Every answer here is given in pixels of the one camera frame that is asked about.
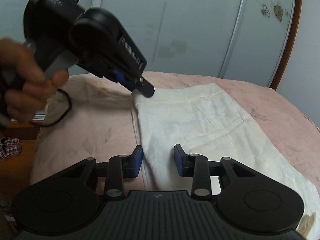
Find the person's left hand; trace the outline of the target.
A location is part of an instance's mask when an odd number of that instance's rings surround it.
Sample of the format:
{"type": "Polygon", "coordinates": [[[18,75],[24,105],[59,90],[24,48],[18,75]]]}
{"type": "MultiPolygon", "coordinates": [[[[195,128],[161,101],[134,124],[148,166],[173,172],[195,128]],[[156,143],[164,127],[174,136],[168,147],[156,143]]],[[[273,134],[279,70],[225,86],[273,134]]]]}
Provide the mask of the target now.
{"type": "Polygon", "coordinates": [[[14,68],[25,79],[21,90],[9,90],[5,94],[10,117],[20,123],[30,122],[69,78],[68,71],[63,69],[47,80],[31,51],[8,38],[1,39],[1,66],[14,68]]]}

